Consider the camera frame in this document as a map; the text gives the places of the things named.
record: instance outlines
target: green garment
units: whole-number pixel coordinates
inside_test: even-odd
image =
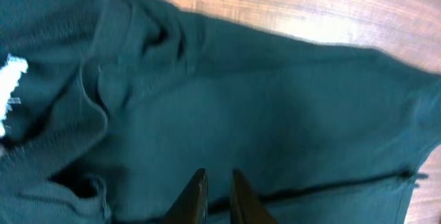
[[[162,0],[0,0],[7,54],[0,223],[154,222],[200,167],[208,223],[234,168],[279,223],[403,223],[441,139],[440,75]]]

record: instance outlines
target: dark teal fabric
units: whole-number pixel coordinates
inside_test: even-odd
[[[209,223],[228,222],[233,168],[279,223],[403,223],[441,139],[440,75],[374,49],[162,0],[0,10],[0,58],[29,63],[6,121],[3,223],[154,221],[200,167]]]

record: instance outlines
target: fabric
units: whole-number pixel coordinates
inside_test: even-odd
[[[162,0],[1,0],[12,93],[0,223],[158,220],[200,167],[209,223],[240,169],[279,223],[403,223],[440,142],[441,76]]]

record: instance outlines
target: wrinkled fabric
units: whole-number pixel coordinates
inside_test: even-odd
[[[440,141],[440,75],[374,49],[163,0],[0,9],[0,58],[29,63],[0,160],[5,223],[154,222],[200,167],[209,223],[229,221],[234,168],[279,223],[403,223]]]

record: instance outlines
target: wood grain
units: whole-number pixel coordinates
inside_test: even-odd
[[[441,72],[441,0],[169,0],[177,6],[315,43],[376,47]],[[421,168],[408,224],[440,224],[441,147]]]

